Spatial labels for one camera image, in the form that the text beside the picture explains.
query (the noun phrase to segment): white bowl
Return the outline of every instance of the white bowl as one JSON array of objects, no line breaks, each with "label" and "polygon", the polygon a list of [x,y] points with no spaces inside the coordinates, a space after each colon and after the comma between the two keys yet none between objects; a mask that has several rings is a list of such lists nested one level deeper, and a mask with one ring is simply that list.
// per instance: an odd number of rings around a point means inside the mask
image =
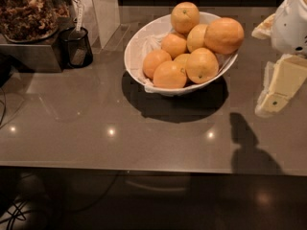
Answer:
[{"label": "white bowl", "polygon": [[[209,24],[212,20],[219,18],[219,16],[208,12],[201,11],[200,14],[200,23],[204,24]],[[177,89],[154,87],[153,82],[143,74],[143,59],[151,50],[160,48],[162,38],[169,32],[173,31],[171,15],[165,15],[140,29],[127,45],[124,56],[126,70],[137,82],[144,86],[145,91],[148,93],[159,93],[165,96],[179,96],[203,88],[210,82],[222,76],[238,57],[237,52],[227,56],[216,55],[220,63],[220,71],[214,79],[208,82],[202,84],[191,84],[184,88]]]}]

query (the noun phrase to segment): glass jar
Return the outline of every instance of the glass jar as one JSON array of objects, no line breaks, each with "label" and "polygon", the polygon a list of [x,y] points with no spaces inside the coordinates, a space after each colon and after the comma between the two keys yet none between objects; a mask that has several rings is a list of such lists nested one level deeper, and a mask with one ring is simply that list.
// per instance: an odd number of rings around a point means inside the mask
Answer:
[{"label": "glass jar", "polygon": [[51,0],[0,0],[0,29],[13,43],[44,39],[58,29]]}]

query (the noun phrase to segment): table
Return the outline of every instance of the table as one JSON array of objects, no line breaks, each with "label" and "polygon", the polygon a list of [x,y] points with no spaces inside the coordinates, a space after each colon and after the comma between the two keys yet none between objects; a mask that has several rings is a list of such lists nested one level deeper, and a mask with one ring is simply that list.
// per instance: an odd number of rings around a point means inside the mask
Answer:
[{"label": "table", "polygon": [[282,113],[254,114],[266,63],[280,55],[250,34],[275,8],[200,8],[240,21],[245,41],[222,78],[174,98],[146,93],[124,64],[130,38],[171,9],[121,7],[121,27],[90,66],[13,74],[0,165],[307,175],[306,84]]}]

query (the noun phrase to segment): cup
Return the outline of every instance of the cup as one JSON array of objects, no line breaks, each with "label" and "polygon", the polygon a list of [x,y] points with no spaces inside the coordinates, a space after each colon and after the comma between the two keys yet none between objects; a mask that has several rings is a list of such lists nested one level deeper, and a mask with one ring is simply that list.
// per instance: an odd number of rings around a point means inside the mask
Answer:
[{"label": "cup", "polygon": [[93,61],[93,53],[88,41],[88,30],[81,27],[79,36],[72,36],[75,27],[64,29],[59,33],[64,64],[72,68],[81,68]]}]

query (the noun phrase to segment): dark floor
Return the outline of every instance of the dark floor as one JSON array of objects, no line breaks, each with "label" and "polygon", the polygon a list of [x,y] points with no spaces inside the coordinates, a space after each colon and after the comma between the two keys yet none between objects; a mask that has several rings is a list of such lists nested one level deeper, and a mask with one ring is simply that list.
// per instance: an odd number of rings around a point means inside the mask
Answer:
[{"label": "dark floor", "polygon": [[57,230],[307,229],[307,177],[83,170],[39,176],[62,213],[51,218]]}]

